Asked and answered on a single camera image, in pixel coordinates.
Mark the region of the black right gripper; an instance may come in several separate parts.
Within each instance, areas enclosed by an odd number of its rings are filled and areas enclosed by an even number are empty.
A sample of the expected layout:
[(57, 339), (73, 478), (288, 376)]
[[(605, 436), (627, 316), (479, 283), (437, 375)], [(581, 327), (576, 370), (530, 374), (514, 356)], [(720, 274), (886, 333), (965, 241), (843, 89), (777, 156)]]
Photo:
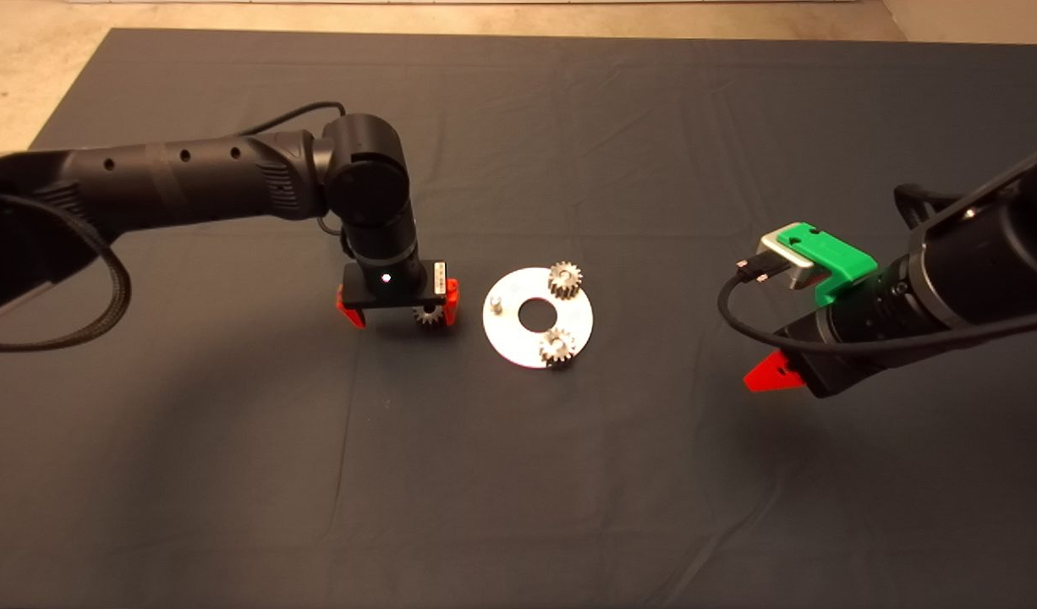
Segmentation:
[[(800, 342), (838, 343), (831, 313), (819, 309), (790, 322), (776, 331), (778, 337)], [(808, 388), (814, 397), (829, 398), (847, 391), (862, 381), (882, 373), (887, 366), (870, 359), (812, 354), (788, 349), (775, 350), (742, 377), (754, 393)]]

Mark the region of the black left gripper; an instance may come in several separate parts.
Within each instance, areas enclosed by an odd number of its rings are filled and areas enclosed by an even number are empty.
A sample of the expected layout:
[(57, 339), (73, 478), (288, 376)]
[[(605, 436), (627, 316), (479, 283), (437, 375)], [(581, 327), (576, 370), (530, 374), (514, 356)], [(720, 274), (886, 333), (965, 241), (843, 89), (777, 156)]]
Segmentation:
[(351, 307), (441, 307), (442, 324), (456, 323), (460, 290), (457, 278), (447, 277), (444, 260), (408, 258), (397, 265), (349, 262), (337, 286), (334, 308), (352, 327), (366, 328), (366, 319)]

